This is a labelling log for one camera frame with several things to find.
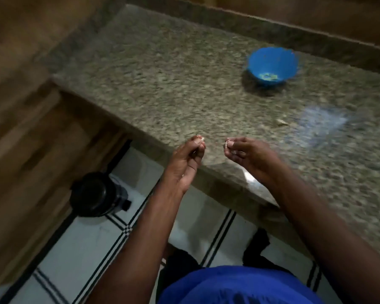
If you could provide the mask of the blue plastic bowl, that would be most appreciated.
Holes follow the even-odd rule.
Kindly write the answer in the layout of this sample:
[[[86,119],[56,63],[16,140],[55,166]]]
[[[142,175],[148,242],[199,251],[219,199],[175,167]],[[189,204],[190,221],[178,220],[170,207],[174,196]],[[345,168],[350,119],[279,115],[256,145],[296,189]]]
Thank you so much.
[[[247,71],[263,86],[277,86],[292,79],[298,72],[297,54],[282,47],[264,47],[250,54],[247,60]],[[278,81],[263,81],[259,74],[273,73]]]

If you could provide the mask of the person's right forearm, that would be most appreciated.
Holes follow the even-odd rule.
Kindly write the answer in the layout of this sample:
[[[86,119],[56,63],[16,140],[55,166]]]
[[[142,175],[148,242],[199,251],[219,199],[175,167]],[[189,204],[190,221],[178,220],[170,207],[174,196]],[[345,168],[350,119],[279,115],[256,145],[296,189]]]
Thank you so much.
[[[380,304],[380,254],[285,164],[269,169],[274,196],[344,304]]]

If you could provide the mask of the person's right hand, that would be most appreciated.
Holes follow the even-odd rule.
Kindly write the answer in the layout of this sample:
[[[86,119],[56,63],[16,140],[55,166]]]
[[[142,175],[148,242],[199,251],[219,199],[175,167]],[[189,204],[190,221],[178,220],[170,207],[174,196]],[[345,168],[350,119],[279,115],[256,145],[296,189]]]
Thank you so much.
[[[276,174],[284,164],[268,143],[248,137],[230,137],[224,143],[224,154],[267,189],[277,186]]]

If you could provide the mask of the black round bin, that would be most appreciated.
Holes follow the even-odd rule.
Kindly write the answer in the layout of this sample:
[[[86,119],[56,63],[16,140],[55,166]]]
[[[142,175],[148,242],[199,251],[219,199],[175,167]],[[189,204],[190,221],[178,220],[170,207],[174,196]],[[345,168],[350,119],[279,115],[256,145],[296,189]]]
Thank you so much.
[[[80,217],[101,217],[128,211],[132,205],[122,181],[102,172],[91,172],[71,185],[69,202]]]

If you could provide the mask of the person's left forearm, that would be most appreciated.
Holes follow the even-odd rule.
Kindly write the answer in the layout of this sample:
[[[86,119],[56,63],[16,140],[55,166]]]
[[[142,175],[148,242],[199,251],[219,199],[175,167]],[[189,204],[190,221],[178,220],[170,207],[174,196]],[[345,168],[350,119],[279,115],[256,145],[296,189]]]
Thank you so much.
[[[126,244],[85,304],[149,304],[181,200],[184,178],[164,179],[140,214]]]

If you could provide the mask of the person's blue shirt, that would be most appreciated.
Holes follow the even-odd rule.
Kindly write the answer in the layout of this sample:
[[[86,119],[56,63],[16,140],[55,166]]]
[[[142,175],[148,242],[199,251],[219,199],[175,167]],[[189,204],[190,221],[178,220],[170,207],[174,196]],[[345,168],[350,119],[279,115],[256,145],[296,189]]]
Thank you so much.
[[[278,270],[218,266],[193,271],[162,291],[157,304],[324,304],[295,276]]]

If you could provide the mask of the person's left hand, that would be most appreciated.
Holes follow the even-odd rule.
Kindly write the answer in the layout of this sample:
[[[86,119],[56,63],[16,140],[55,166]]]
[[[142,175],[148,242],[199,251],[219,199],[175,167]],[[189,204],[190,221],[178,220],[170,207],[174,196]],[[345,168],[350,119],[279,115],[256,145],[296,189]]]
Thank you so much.
[[[186,154],[191,147],[191,139],[192,137],[174,151],[162,176],[162,187],[177,199],[182,199],[198,170],[187,166]]]

